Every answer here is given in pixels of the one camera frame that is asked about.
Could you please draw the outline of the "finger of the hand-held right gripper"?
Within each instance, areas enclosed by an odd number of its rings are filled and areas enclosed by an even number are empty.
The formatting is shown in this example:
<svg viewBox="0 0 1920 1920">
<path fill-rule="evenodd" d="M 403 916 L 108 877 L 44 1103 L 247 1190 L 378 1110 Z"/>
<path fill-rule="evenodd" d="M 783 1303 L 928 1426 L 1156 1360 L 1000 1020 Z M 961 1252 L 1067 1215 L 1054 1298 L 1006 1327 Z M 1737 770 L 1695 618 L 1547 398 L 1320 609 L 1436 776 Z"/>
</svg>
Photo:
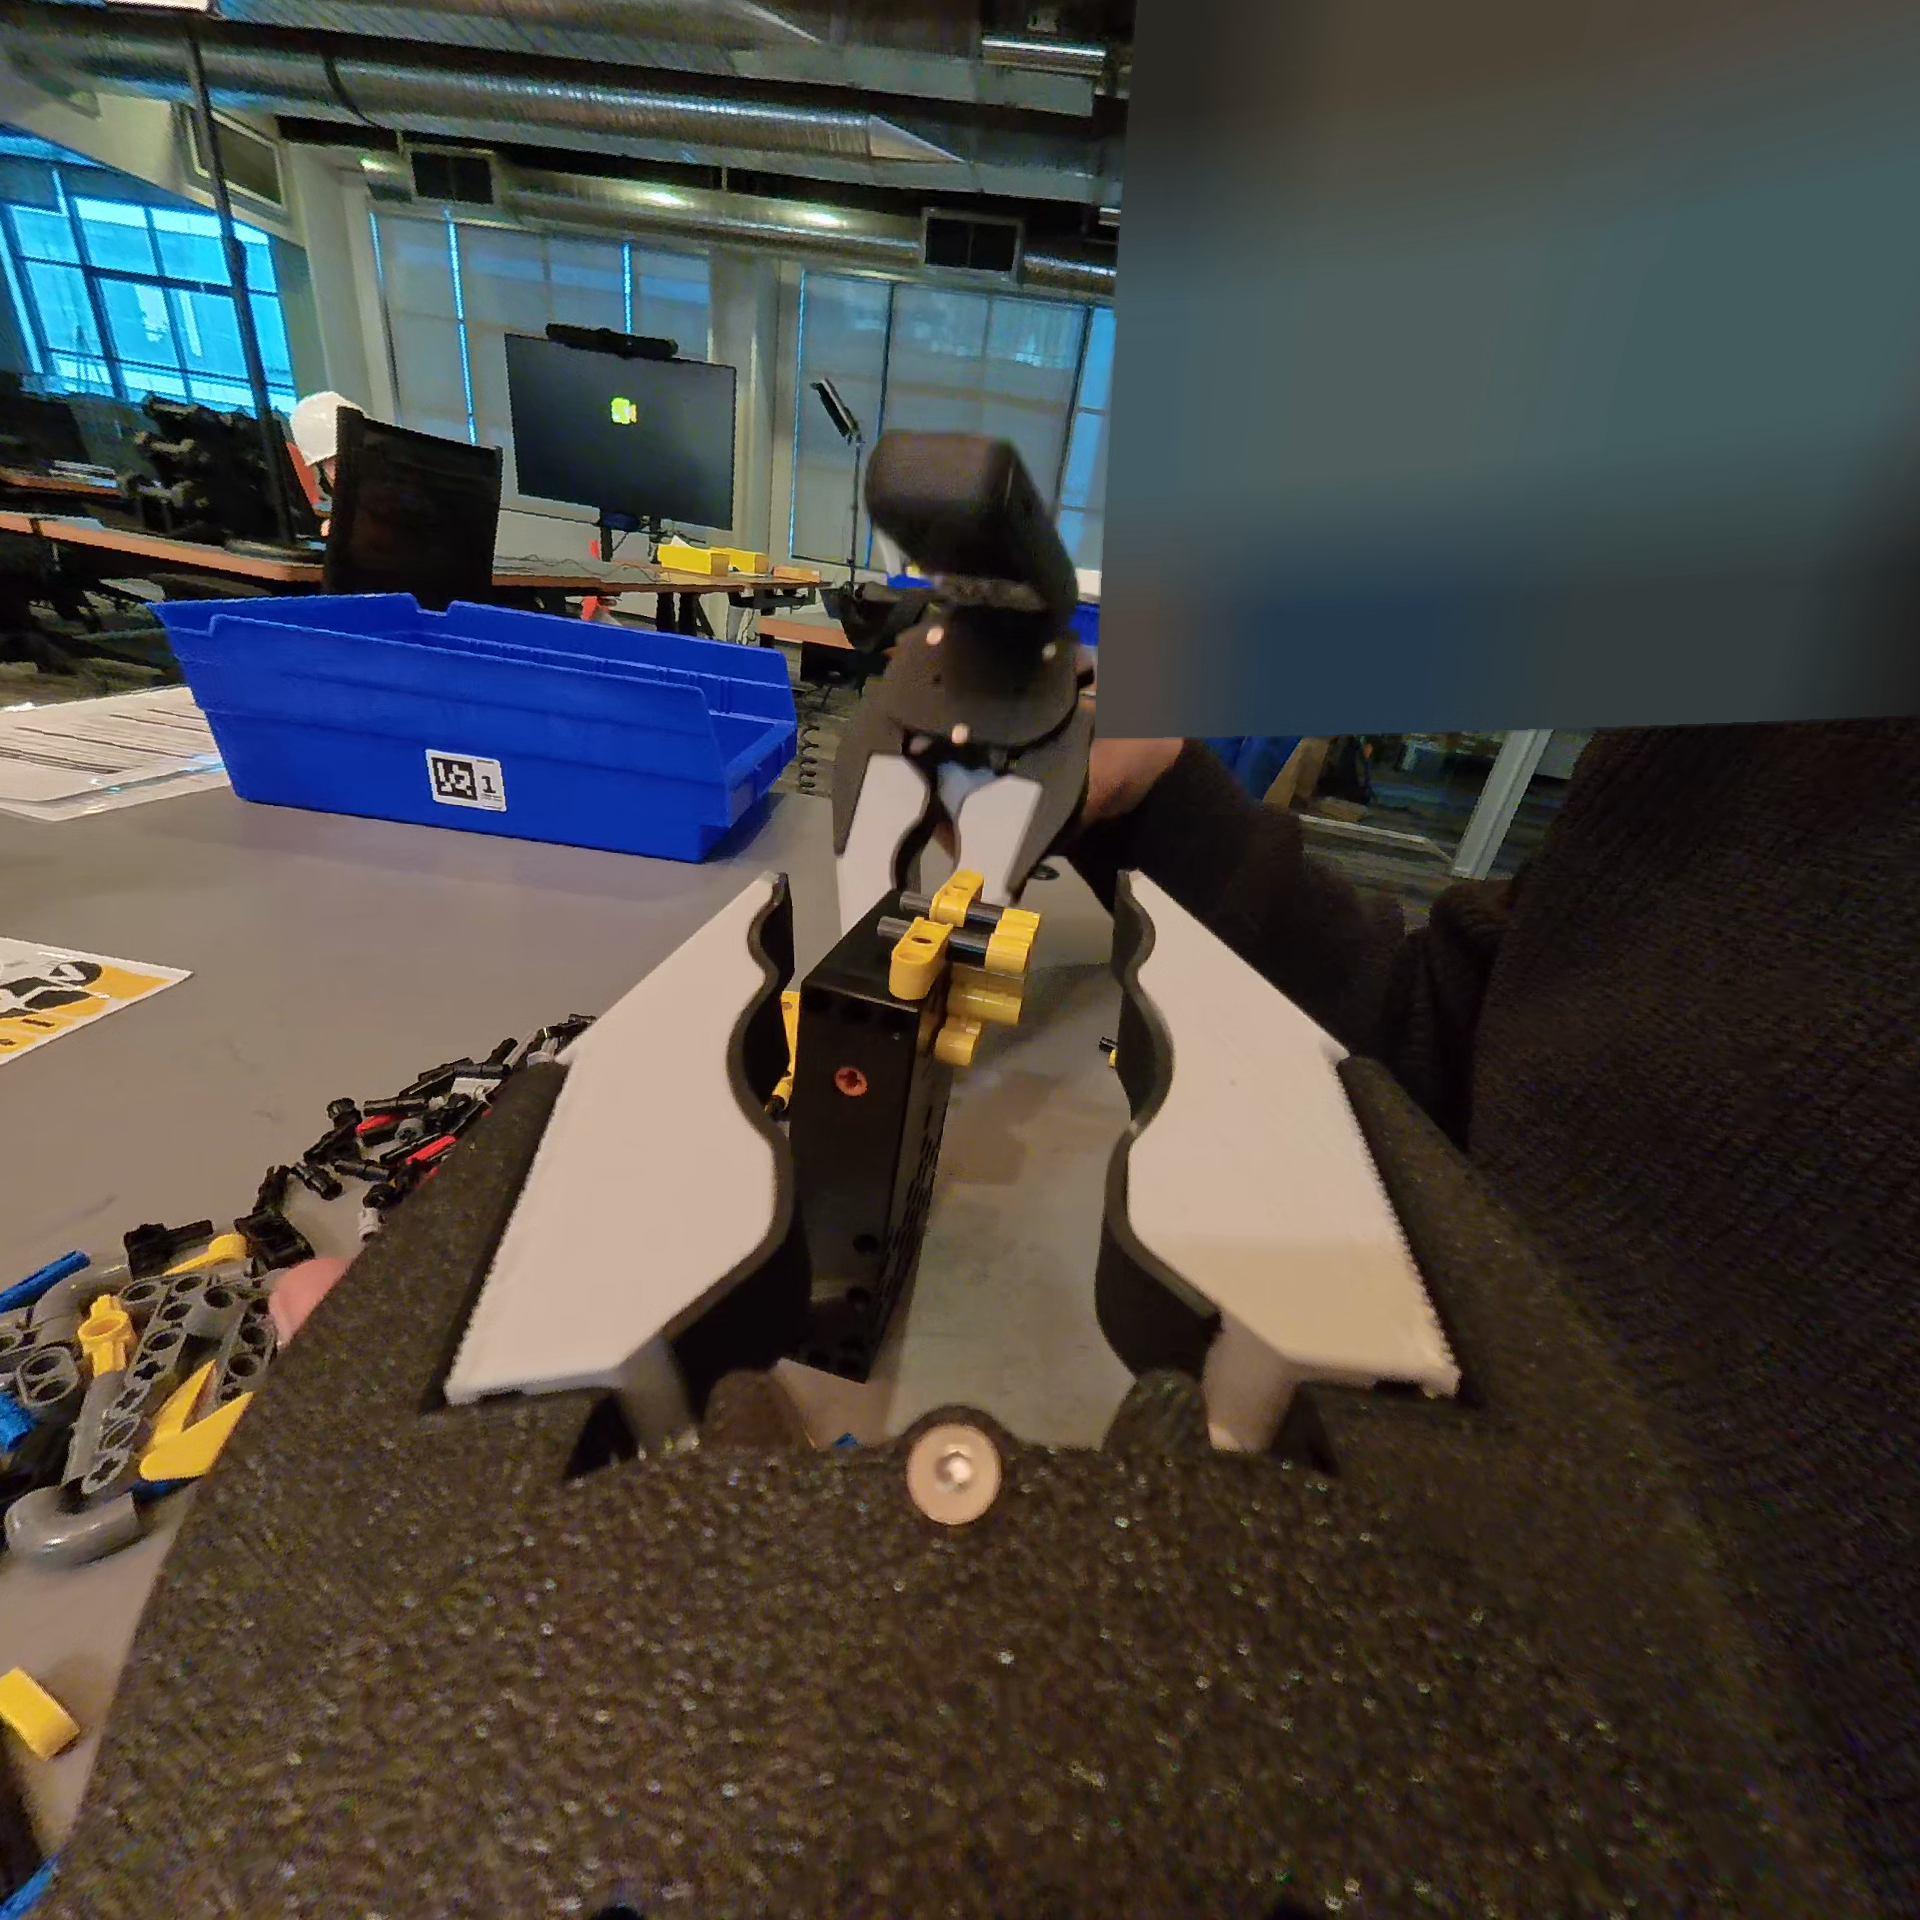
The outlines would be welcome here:
<svg viewBox="0 0 1920 1920">
<path fill-rule="evenodd" d="M 858 705 L 833 759 L 838 927 L 848 934 L 899 895 L 899 877 L 945 814 L 945 741 L 918 734 L 876 703 Z"/>
<path fill-rule="evenodd" d="M 1067 720 L 1003 767 L 982 753 L 945 762 L 945 814 L 961 870 L 984 877 L 988 905 L 1015 905 L 1042 856 L 1076 820 L 1088 793 L 1094 721 Z"/>
</svg>

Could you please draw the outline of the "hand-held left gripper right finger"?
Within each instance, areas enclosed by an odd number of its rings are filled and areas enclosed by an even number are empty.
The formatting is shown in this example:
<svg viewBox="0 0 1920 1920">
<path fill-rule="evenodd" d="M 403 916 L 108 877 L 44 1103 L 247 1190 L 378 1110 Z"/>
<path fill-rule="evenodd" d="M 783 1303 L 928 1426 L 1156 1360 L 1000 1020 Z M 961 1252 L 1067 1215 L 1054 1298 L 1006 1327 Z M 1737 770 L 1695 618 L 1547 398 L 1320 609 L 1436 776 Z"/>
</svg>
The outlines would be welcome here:
<svg viewBox="0 0 1920 1920">
<path fill-rule="evenodd" d="M 1196 1382 L 1207 1439 L 1238 1454 L 1274 1449 L 1306 1385 L 1452 1400 L 1348 1052 L 1150 877 L 1120 877 L 1111 967 L 1130 1110 L 1096 1261 L 1111 1351 Z"/>
</svg>

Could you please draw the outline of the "yellow toy connector assembly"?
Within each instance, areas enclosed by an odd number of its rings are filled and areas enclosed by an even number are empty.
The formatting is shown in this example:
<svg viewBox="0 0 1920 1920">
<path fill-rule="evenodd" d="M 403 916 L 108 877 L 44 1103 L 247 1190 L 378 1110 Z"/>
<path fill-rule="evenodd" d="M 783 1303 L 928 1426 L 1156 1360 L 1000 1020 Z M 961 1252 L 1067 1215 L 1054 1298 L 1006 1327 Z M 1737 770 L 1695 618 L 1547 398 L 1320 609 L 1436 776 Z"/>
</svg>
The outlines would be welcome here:
<svg viewBox="0 0 1920 1920">
<path fill-rule="evenodd" d="M 985 901 L 985 879 L 953 872 L 930 895 L 900 894 L 876 929 L 887 992 L 919 1007 L 919 1046 L 950 1069 L 971 1068 L 996 1026 L 1018 1026 L 1041 914 Z"/>
</svg>

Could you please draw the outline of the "black toy motor block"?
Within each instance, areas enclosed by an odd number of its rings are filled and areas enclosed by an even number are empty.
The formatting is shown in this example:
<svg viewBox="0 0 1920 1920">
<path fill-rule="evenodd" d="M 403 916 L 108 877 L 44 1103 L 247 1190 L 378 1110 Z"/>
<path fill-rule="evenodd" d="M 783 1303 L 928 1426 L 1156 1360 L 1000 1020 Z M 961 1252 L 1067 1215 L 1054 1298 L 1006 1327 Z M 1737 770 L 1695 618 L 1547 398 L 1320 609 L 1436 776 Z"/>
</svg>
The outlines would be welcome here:
<svg viewBox="0 0 1920 1920">
<path fill-rule="evenodd" d="M 809 1260 L 799 1360 L 870 1381 L 923 1245 L 953 1073 L 945 988 L 892 992 L 907 924 L 887 895 L 806 976 L 786 1134 Z"/>
</svg>

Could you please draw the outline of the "person's right hand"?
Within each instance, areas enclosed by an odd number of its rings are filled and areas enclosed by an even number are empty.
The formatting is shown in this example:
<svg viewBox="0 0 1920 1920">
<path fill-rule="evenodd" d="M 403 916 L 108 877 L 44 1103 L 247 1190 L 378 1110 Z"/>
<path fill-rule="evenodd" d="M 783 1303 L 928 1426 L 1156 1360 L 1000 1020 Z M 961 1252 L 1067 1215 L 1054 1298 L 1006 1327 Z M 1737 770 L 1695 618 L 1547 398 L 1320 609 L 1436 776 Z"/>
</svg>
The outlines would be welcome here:
<svg viewBox="0 0 1920 1920">
<path fill-rule="evenodd" d="M 1177 735 L 1096 735 L 1079 822 L 1104 824 L 1134 812 L 1183 753 Z"/>
</svg>

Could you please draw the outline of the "black light stand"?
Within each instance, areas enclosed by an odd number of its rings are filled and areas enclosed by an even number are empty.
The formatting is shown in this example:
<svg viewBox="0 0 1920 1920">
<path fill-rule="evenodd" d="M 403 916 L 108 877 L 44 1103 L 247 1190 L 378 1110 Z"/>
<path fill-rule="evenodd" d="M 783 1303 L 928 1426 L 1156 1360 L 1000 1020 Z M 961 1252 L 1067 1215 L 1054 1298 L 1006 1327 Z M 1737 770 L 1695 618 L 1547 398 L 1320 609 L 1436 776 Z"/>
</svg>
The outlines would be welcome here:
<svg viewBox="0 0 1920 1920">
<path fill-rule="evenodd" d="M 818 402 L 830 437 L 838 444 L 838 466 L 826 479 L 833 504 L 827 529 L 827 558 L 844 568 L 850 584 L 858 584 L 866 558 L 866 510 L 864 479 L 870 463 L 870 434 L 854 398 L 833 375 L 816 375 L 808 381 Z"/>
</svg>

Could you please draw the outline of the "black bag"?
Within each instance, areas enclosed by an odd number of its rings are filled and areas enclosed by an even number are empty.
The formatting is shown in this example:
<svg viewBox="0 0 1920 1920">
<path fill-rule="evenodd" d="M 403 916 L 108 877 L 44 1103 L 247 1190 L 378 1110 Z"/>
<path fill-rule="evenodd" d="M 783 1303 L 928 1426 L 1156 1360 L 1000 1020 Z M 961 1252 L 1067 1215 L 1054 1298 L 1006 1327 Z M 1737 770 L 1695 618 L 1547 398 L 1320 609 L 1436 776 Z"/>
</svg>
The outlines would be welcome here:
<svg viewBox="0 0 1920 1920">
<path fill-rule="evenodd" d="M 921 621 L 928 592 L 887 582 L 850 582 L 824 588 L 820 604 L 854 654 L 873 672 L 892 654 L 899 637 Z"/>
</svg>

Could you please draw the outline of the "blue plastic bin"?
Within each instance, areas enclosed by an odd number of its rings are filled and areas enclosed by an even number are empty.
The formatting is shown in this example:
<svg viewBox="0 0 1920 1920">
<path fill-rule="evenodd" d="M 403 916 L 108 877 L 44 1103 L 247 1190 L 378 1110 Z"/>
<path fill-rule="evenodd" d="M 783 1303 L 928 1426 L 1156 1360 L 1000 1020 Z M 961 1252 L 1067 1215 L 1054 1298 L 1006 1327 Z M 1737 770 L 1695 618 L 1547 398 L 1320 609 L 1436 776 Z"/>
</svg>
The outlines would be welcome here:
<svg viewBox="0 0 1920 1920">
<path fill-rule="evenodd" d="M 751 644 L 411 594 L 159 607 L 240 800 L 706 862 L 799 750 Z"/>
</svg>

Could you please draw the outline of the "black computer monitor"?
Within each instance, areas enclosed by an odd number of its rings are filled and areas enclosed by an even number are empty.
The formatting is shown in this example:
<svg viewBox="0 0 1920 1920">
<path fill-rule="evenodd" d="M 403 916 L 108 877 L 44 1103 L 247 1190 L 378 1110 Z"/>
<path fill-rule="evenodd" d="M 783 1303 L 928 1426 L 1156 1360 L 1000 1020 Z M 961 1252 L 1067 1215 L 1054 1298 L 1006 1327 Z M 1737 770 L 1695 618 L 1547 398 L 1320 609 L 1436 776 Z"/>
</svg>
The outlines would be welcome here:
<svg viewBox="0 0 1920 1920">
<path fill-rule="evenodd" d="M 737 370 L 510 334 L 503 342 L 518 492 L 727 532 L 737 504 Z"/>
</svg>

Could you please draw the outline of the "person's dark sweater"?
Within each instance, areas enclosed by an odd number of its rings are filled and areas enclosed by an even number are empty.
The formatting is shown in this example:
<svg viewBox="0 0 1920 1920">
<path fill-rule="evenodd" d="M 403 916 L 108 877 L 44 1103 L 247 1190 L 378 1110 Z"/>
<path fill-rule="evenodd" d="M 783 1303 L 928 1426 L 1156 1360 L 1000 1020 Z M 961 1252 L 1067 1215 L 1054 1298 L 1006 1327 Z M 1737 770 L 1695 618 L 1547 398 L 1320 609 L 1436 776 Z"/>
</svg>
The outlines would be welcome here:
<svg viewBox="0 0 1920 1920">
<path fill-rule="evenodd" d="M 1919 727 L 1601 734 L 1473 967 L 1460 1137 L 1664 1407 L 1884 1913 L 1916 1914 Z"/>
</svg>

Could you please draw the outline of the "pile of grey yellow toy parts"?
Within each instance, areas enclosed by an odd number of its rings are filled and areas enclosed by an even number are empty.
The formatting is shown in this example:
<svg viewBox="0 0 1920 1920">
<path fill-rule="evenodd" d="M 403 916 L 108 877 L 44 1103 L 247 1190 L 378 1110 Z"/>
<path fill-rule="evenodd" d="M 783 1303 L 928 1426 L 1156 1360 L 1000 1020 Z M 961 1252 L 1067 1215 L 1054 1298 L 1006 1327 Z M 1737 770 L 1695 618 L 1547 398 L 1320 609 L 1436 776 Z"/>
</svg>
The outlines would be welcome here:
<svg viewBox="0 0 1920 1920">
<path fill-rule="evenodd" d="M 6 1748 L 73 1776 L 160 1564 L 279 1346 L 299 1231 L 135 1230 L 6 1292 Z"/>
</svg>

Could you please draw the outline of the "yellow printed instruction sheet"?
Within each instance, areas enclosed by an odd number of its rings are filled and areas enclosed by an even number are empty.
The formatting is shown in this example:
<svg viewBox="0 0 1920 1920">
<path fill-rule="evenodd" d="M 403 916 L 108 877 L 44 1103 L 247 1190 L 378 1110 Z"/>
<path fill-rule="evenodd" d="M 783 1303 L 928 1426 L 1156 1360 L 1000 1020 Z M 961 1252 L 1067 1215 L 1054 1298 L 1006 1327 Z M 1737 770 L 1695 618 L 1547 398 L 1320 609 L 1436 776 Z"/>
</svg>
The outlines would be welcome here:
<svg viewBox="0 0 1920 1920">
<path fill-rule="evenodd" d="M 188 977 L 193 973 L 182 967 L 2 936 L 2 1063 L 26 1057 Z"/>
</svg>

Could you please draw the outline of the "white printed paper sheet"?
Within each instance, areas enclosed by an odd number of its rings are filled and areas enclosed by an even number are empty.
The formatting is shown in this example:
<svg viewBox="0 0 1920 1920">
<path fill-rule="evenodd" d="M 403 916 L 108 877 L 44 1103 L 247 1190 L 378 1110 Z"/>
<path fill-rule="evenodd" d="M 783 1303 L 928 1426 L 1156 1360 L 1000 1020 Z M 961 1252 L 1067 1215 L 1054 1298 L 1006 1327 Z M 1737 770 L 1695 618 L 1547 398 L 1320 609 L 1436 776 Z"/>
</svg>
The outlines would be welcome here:
<svg viewBox="0 0 1920 1920">
<path fill-rule="evenodd" d="M 228 786 L 217 741 L 185 685 L 2 709 L 2 812 L 33 822 Z"/>
</svg>

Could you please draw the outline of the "black pole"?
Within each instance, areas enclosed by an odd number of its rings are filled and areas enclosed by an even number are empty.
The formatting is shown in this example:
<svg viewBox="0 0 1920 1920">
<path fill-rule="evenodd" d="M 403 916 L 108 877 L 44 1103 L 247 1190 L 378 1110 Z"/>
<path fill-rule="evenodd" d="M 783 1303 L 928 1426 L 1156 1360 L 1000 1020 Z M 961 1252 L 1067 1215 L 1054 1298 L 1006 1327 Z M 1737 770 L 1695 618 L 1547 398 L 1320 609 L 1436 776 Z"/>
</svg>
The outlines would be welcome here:
<svg viewBox="0 0 1920 1920">
<path fill-rule="evenodd" d="M 273 393 L 265 373 L 265 361 L 260 353 L 259 335 L 256 335 L 256 314 L 251 305 L 251 289 L 249 289 L 249 262 L 243 240 L 236 229 L 233 220 L 233 204 L 228 193 L 228 183 L 224 176 L 224 150 L 220 142 L 220 130 L 212 118 L 210 96 L 208 96 L 208 73 L 203 65 L 202 55 L 202 36 L 195 23 L 185 23 L 182 28 L 184 38 L 184 58 L 190 79 L 190 108 L 195 113 L 195 126 L 200 130 L 200 142 L 203 146 L 207 159 L 207 176 L 208 176 L 208 191 L 212 196 L 215 216 L 220 221 L 222 242 L 224 242 L 224 261 L 232 277 L 232 301 L 239 325 L 239 337 L 243 345 L 246 367 L 247 367 L 247 385 L 251 396 L 255 417 L 256 417 L 256 437 L 260 444 L 260 466 L 268 481 L 268 495 L 273 502 L 274 526 L 278 526 L 278 543 L 291 546 L 296 543 L 296 513 L 291 502 L 291 492 L 287 487 L 282 472 L 282 457 L 283 457 L 283 437 L 273 413 Z"/>
</svg>

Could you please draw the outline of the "white frame post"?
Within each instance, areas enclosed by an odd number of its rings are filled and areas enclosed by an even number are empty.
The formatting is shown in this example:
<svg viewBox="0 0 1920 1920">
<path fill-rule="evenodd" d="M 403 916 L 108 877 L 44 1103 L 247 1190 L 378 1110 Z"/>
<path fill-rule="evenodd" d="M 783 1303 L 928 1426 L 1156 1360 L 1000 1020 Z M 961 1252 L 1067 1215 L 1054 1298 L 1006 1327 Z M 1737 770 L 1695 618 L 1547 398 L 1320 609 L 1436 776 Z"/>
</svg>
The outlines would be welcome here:
<svg viewBox="0 0 1920 1920">
<path fill-rule="evenodd" d="M 1473 816 L 1452 856 L 1450 870 L 1454 877 L 1483 879 L 1491 876 L 1550 744 L 1550 728 L 1518 728 L 1504 734 L 1502 748 L 1480 789 Z"/>
</svg>

